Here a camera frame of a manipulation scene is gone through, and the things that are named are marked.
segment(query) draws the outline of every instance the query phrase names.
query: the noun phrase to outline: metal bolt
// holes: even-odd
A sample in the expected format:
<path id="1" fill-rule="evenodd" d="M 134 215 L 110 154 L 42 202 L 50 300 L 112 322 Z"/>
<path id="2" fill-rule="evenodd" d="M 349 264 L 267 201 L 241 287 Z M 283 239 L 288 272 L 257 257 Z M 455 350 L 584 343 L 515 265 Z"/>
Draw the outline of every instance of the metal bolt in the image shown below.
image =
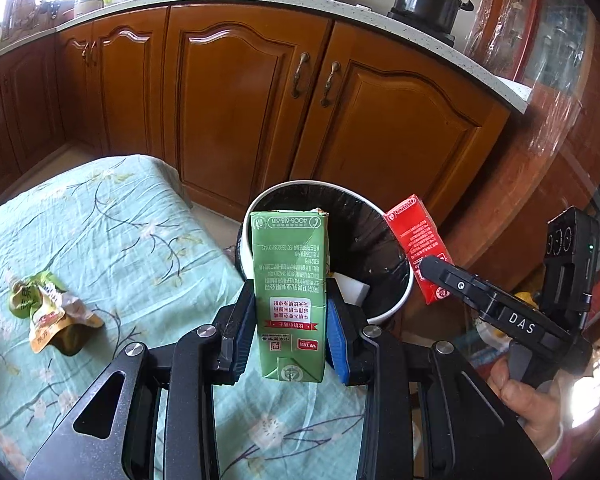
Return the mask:
<path id="1" fill-rule="evenodd" d="M 138 355 L 142 351 L 143 346 L 144 345 L 142 343 L 129 343 L 125 347 L 125 354 L 127 354 L 129 357 Z"/>
<path id="2" fill-rule="evenodd" d="M 451 354 L 454 351 L 454 346 L 449 341 L 438 341 L 436 350 L 441 354 Z"/>
<path id="3" fill-rule="evenodd" d="M 370 338 L 378 337 L 382 329 L 378 325 L 367 325 L 362 329 L 362 333 Z"/>
<path id="4" fill-rule="evenodd" d="M 216 327 L 213 325 L 201 325 L 196 330 L 196 334 L 200 337 L 211 337 L 216 333 Z"/>

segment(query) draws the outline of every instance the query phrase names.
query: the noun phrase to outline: tile floor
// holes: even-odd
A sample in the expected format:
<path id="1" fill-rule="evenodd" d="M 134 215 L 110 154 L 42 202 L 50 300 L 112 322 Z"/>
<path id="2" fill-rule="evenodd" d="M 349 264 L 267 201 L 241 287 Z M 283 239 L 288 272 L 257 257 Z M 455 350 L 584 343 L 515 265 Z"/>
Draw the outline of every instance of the tile floor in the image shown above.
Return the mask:
<path id="1" fill-rule="evenodd" d="M 9 193 L 8 199 L 41 184 L 53 176 L 64 173 L 65 171 L 95 159 L 96 157 L 93 155 L 78 147 L 71 146 L 60 153 L 56 153 L 52 157 L 48 157 L 28 174 L 21 177 L 21 180 L 16 183 L 16 186 Z M 238 229 L 240 228 L 239 222 L 197 204 L 194 205 L 193 215 L 203 225 L 220 248 L 226 249 L 235 245 Z"/>

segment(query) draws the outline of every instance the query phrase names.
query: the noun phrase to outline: red ribbon banner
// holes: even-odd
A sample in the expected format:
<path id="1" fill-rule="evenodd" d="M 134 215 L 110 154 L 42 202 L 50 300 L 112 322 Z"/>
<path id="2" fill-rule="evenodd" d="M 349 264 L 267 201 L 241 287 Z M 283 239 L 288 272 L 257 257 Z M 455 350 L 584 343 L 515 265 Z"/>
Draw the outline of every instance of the red ribbon banner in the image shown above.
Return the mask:
<path id="1" fill-rule="evenodd" d="M 317 323 L 300 323 L 298 321 L 272 321 L 266 320 L 268 328 L 298 328 L 300 330 L 318 330 Z"/>

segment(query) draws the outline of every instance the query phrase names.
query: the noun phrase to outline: green milk carton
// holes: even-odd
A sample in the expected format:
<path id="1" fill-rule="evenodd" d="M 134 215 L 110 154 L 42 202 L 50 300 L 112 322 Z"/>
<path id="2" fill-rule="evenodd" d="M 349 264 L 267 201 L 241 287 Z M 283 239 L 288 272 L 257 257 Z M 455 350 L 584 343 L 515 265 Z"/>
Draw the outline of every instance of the green milk carton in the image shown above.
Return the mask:
<path id="1" fill-rule="evenodd" d="M 322 382 L 328 214 L 251 213 L 254 288 L 262 375 Z"/>

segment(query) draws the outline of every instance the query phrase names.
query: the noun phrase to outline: countertop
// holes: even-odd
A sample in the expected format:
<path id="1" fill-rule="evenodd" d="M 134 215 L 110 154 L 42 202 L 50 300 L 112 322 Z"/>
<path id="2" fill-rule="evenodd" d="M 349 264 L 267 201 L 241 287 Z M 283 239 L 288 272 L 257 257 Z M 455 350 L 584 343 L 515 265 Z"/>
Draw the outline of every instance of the countertop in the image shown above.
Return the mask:
<path id="1" fill-rule="evenodd" d="M 53 34 L 56 31 L 65 30 L 83 22 L 90 20 L 96 20 L 103 16 L 115 14 L 117 12 L 123 12 L 126 10 L 141 9 L 142 7 L 156 6 L 160 4 L 178 4 L 184 2 L 190 2 L 195 0 L 129 0 L 118 4 L 113 4 L 107 7 L 103 7 L 93 12 L 88 12 L 78 18 L 63 23 L 59 27 L 50 28 L 43 32 L 38 32 L 18 40 L 7 47 L 0 49 L 0 56 L 5 54 L 23 44 L 35 41 L 36 39 L 42 38 L 49 34 Z M 491 89 L 495 94 L 499 95 L 504 102 L 509 104 L 512 108 L 524 113 L 526 111 L 527 102 L 531 93 L 531 88 L 528 88 L 519 83 L 508 81 L 497 76 L 494 76 L 491 72 L 478 65 L 475 61 L 469 59 L 461 52 L 453 49 L 452 47 L 442 43 L 441 41 L 432 38 L 428 34 L 417 30 L 416 28 L 405 25 L 396 20 L 373 12 L 371 10 L 361 9 L 356 6 L 337 2 L 335 0 L 239 0 L 245 2 L 266 2 L 272 4 L 280 4 L 289 7 L 299 7 L 300 9 L 311 9 L 318 12 L 324 12 L 333 16 L 338 16 L 351 20 L 354 22 L 363 23 L 371 28 L 376 28 L 396 36 L 401 40 L 407 40 L 410 43 L 416 44 L 424 50 L 428 50 L 432 54 L 441 57 L 446 62 L 455 65 L 457 68 L 478 80 L 483 85 Z"/>

